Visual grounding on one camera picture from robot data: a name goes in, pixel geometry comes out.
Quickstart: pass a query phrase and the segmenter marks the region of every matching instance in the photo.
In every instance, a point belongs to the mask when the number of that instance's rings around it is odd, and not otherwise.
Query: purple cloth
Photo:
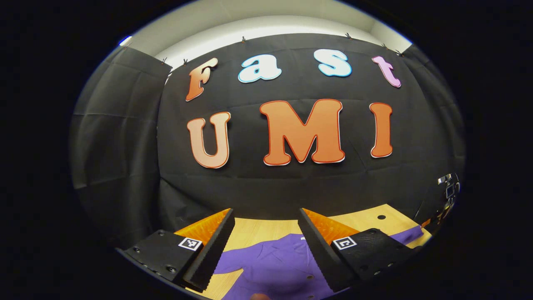
[[[418,238],[416,228],[393,235],[404,244]],[[249,300],[253,294],[266,294],[272,300],[301,300],[313,296],[324,299],[334,293],[320,272],[301,234],[257,243],[244,249],[222,253],[214,274],[239,269],[243,273],[222,300]]]

